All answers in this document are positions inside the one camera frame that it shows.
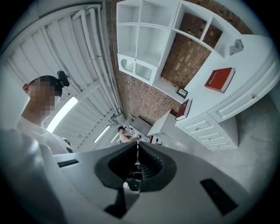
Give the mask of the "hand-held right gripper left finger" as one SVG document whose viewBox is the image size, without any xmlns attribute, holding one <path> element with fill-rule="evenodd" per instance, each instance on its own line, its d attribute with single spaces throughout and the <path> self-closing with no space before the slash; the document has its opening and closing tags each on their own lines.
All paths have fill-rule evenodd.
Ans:
<svg viewBox="0 0 280 224">
<path fill-rule="evenodd" d="M 68 224 L 137 224 L 123 184 L 136 162 L 137 144 L 53 157 L 53 186 Z"/>
</svg>

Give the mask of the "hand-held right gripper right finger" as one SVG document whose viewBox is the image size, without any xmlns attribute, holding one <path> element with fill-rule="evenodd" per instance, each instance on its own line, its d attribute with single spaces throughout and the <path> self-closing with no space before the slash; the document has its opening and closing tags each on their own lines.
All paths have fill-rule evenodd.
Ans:
<svg viewBox="0 0 280 224">
<path fill-rule="evenodd" d="M 170 156 L 177 172 L 156 192 L 142 192 L 121 224 L 235 224 L 249 211 L 248 192 L 200 157 L 152 146 Z"/>
</svg>

